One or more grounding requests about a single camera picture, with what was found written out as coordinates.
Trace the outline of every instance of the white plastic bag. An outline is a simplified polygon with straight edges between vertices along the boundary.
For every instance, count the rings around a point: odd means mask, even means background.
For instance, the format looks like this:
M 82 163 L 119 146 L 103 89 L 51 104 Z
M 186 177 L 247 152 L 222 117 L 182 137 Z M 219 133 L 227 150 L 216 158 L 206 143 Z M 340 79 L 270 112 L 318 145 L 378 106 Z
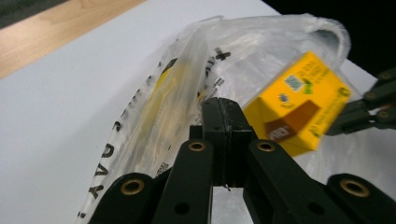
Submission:
M 171 167 L 179 146 L 188 139 L 190 125 L 200 123 L 203 100 L 218 96 L 244 106 L 308 50 L 347 82 L 339 67 L 349 48 L 342 24 L 308 14 L 215 17 L 190 25 L 169 46 L 116 122 L 76 223 L 89 221 L 103 194 L 121 175 L 138 172 L 154 177 Z M 352 99 L 358 97 L 353 91 Z M 297 162 L 311 177 L 324 182 L 334 172 L 343 172 L 344 154 L 359 151 L 362 137 L 367 133 L 325 137 L 318 152 L 303 155 Z M 241 192 L 214 190 L 213 223 L 251 222 Z

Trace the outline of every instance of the white table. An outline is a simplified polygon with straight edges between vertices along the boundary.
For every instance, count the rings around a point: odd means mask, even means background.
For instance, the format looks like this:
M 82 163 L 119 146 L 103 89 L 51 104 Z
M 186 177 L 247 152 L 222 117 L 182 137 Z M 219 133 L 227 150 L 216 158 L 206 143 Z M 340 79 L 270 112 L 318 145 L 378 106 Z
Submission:
M 0 80 L 0 223 L 74 222 L 114 121 L 186 25 L 276 14 L 259 0 L 148 0 Z

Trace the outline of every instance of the yellow cardboard box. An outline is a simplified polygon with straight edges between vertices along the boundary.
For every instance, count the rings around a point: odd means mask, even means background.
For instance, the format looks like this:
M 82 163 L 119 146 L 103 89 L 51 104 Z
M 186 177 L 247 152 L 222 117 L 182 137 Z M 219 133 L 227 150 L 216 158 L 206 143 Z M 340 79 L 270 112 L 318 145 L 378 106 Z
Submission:
M 261 139 L 278 142 L 296 156 L 318 147 L 350 95 L 349 87 L 308 51 L 245 107 Z

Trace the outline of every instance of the plastic bag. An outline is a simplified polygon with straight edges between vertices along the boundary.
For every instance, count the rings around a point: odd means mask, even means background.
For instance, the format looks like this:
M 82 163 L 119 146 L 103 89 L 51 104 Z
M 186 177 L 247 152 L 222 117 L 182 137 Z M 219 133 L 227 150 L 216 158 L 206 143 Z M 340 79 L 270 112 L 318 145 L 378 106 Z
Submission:
M 76 223 L 88 223 L 107 188 L 121 175 L 138 172 L 154 177 L 171 167 L 181 143 L 188 139 L 190 125 L 200 123 L 203 100 L 224 97 L 244 106 L 308 50 L 347 82 L 338 68 L 349 49 L 342 24 L 308 14 L 235 20 L 215 17 L 190 25 L 169 46 L 115 123 Z M 351 99 L 357 98 L 353 91 Z M 334 172 L 340 173 L 341 169 L 334 168 L 337 158 L 357 151 L 366 134 L 325 137 L 320 154 L 310 153 L 297 162 L 311 177 L 326 181 Z M 348 149 L 332 151 L 339 146 Z M 241 189 L 215 188 L 213 223 L 251 222 L 241 194 Z

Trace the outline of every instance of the wooden surface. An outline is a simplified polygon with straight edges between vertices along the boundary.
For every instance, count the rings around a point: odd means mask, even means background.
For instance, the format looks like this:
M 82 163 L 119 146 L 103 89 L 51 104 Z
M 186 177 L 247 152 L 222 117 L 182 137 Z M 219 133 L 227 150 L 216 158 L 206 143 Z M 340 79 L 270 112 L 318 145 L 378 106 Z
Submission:
M 70 0 L 0 30 L 0 78 L 145 0 Z

